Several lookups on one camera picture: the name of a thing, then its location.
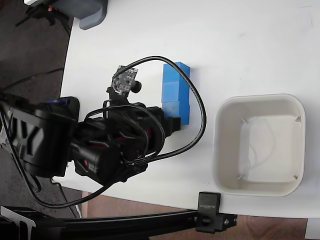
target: white bin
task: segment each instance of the white bin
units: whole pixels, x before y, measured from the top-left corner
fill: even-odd
[[[304,174],[306,113],[290,94],[229,98],[216,115],[213,178],[222,193],[282,197]]]

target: blue block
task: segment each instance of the blue block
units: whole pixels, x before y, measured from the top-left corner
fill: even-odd
[[[164,111],[164,116],[181,118],[181,125],[189,124],[189,114],[190,106],[185,105],[179,101],[168,101],[162,103],[162,110]]]
[[[182,62],[176,62],[189,77],[190,68]],[[170,65],[163,66],[162,109],[166,117],[180,117],[182,125],[189,124],[189,86]]]

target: metal bracket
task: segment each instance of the metal bracket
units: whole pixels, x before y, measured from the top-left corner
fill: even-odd
[[[1,215],[18,227],[19,240],[60,239],[66,223],[58,218],[32,210],[28,207],[1,206]]]
[[[237,225],[237,215],[219,213],[220,193],[199,192],[195,230],[208,234]]]

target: wooden floor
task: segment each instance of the wooden floor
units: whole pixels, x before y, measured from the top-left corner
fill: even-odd
[[[179,208],[152,205],[98,196],[82,206],[84,217],[129,216],[179,211]],[[225,232],[207,234],[194,229],[154,236],[153,240],[303,240],[307,220],[258,216],[239,216],[236,227]]]

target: table surface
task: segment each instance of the table surface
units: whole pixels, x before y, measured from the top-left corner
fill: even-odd
[[[306,111],[304,177],[285,197],[222,195],[220,212],[287,218],[319,218],[320,194],[320,2],[316,0],[110,0],[105,20],[88,30],[72,26],[61,96],[80,101],[80,120],[108,99],[118,65],[161,55],[191,67],[190,78],[207,111],[207,129],[188,152],[153,162],[146,172],[117,183],[104,195],[196,209],[198,193],[218,192],[213,181],[217,110],[234,96],[296,96]],[[140,65],[138,94],[129,101],[161,106],[163,63]],[[190,125],[165,141],[163,152],[189,143],[200,127],[190,95]],[[74,172],[63,186],[94,192],[100,185]]]

